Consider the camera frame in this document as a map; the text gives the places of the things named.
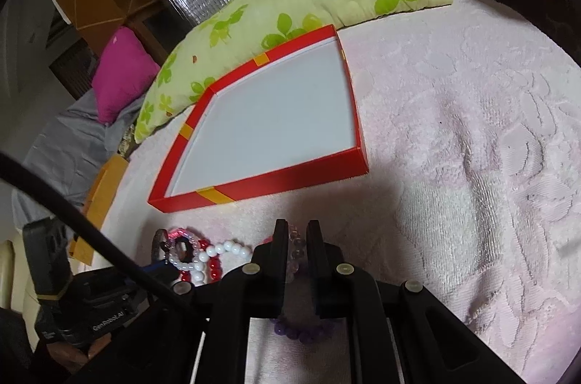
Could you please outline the red gift box lid tray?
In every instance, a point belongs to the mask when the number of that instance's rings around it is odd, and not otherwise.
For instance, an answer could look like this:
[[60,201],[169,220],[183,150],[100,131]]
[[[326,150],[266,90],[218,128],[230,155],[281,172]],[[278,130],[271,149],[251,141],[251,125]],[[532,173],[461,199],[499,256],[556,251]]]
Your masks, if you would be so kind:
[[368,172],[348,61],[328,25],[213,82],[181,124],[148,202],[173,213]]

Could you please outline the grey bed sheet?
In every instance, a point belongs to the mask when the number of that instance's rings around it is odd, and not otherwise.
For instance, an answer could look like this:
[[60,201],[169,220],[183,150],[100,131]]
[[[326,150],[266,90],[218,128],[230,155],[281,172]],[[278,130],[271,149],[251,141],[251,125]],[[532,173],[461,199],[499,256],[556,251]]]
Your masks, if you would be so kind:
[[143,97],[130,102],[109,125],[97,120],[97,99],[87,91],[44,126],[23,166],[42,178],[78,209],[102,166],[117,152],[122,137],[137,119]]

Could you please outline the magenta cushion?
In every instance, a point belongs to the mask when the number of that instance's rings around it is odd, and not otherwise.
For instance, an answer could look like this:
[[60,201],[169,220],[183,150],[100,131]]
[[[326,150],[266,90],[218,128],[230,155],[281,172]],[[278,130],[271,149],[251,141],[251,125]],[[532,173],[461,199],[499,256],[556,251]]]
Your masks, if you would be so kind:
[[133,31],[119,27],[105,46],[92,81],[98,121],[115,122],[125,106],[144,94],[158,73],[159,65]]

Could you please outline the green leaf print pillow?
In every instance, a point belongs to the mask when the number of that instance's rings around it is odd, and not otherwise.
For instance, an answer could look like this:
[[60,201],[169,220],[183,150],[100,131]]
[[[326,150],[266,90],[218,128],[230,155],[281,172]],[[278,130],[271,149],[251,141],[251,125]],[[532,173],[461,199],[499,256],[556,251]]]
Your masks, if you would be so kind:
[[253,57],[331,25],[440,7],[452,0],[231,0],[194,27],[171,51],[148,89],[134,139],[142,143],[224,74]]

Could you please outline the dark metal bangle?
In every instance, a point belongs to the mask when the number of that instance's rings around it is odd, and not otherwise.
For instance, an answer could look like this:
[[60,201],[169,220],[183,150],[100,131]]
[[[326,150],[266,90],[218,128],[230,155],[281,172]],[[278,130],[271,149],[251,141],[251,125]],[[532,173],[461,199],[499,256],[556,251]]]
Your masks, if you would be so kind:
[[153,263],[158,263],[160,261],[166,262],[168,254],[168,232],[165,229],[158,229],[155,231],[152,241],[151,261]]

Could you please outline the orange cardboard box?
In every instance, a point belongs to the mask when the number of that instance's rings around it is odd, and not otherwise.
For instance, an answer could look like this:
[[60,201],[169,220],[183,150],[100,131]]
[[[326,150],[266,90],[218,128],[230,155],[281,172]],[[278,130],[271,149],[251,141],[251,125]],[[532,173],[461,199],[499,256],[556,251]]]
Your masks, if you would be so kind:
[[[115,154],[101,168],[82,209],[84,216],[100,230],[113,203],[119,184],[129,163],[127,159]],[[69,247],[69,256],[82,264],[90,266],[94,259],[94,248],[80,235]]]

